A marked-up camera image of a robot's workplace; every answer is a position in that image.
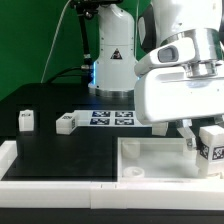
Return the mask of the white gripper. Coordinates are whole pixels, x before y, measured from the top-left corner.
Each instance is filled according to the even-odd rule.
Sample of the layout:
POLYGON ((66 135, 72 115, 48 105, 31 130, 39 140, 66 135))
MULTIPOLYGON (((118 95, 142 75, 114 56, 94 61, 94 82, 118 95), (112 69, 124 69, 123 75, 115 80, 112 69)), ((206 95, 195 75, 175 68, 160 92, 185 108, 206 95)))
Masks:
MULTIPOLYGON (((159 68, 141 77, 134 89, 135 112, 144 125, 175 121, 187 148, 197 148, 190 119, 224 114, 224 65, 214 77, 188 78, 182 67, 159 68)), ((224 117, 217 118, 224 128, 224 117)))

